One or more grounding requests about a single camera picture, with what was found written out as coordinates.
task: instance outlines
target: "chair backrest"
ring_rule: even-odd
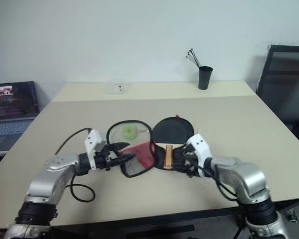
[[[270,46],[256,93],[281,121],[299,122],[299,46]]]

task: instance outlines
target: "pen holder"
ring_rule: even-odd
[[[207,90],[212,71],[213,71],[213,68],[211,68],[209,66],[199,67],[199,81],[198,81],[199,89]]]

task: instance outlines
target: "ping pong paddle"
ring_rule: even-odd
[[[163,168],[173,169],[173,150],[184,145],[194,135],[190,122],[179,117],[161,120],[153,129],[153,141],[156,146],[165,149]]]

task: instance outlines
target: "laptop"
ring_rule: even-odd
[[[33,81],[0,84],[0,156],[11,149],[38,114]]]

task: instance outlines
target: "table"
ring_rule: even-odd
[[[106,132],[112,124],[130,119],[154,126],[176,114],[193,124],[214,155],[257,164],[273,201],[299,198],[299,142],[245,82],[211,82],[207,91],[192,83],[132,84],[125,91],[132,100],[125,94],[107,95],[103,88],[102,84],[66,85],[1,161],[0,228],[13,222],[32,178],[72,132],[83,127]],[[83,133],[72,139],[63,152],[84,152],[85,137]],[[96,200],[80,203],[66,190],[53,226],[237,205],[223,198],[211,179],[155,168],[136,178],[126,178],[119,167],[97,170],[76,181],[91,186]],[[76,191],[80,197],[90,196],[84,189]]]

